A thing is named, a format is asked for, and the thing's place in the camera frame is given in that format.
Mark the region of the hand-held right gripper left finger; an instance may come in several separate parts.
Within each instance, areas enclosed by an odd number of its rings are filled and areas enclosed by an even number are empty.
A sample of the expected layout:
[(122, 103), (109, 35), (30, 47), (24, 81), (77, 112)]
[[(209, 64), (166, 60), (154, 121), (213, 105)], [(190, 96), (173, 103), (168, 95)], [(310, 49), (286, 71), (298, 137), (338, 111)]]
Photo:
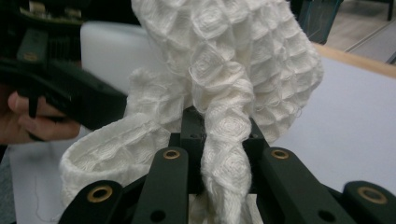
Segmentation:
[(181, 129), (171, 133), (170, 147), (181, 147), (189, 155), (188, 193), (202, 193), (204, 183), (201, 177), (201, 158), (205, 144), (204, 119), (193, 107), (183, 111)]

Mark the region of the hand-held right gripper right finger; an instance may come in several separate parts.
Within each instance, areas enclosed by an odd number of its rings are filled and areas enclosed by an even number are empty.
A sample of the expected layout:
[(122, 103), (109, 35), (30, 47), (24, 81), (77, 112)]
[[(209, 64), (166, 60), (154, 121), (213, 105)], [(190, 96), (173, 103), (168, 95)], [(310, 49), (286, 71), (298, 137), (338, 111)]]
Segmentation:
[(251, 131), (248, 139), (243, 142), (243, 148), (247, 154), (251, 171), (251, 185), (249, 192), (256, 193), (256, 171), (260, 168), (259, 163), (262, 159), (262, 152), (265, 148), (269, 147), (269, 145), (255, 120), (252, 119), (250, 122)]

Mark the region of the wooden table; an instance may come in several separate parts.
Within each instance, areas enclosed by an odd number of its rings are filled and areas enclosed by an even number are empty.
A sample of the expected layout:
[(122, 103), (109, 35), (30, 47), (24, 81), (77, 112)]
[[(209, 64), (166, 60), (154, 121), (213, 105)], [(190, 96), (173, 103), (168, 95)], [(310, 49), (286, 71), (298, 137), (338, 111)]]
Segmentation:
[(339, 49), (329, 48), (317, 43), (314, 43), (313, 46), (323, 57), (396, 79), (396, 65), (372, 60), (359, 55), (344, 52)]

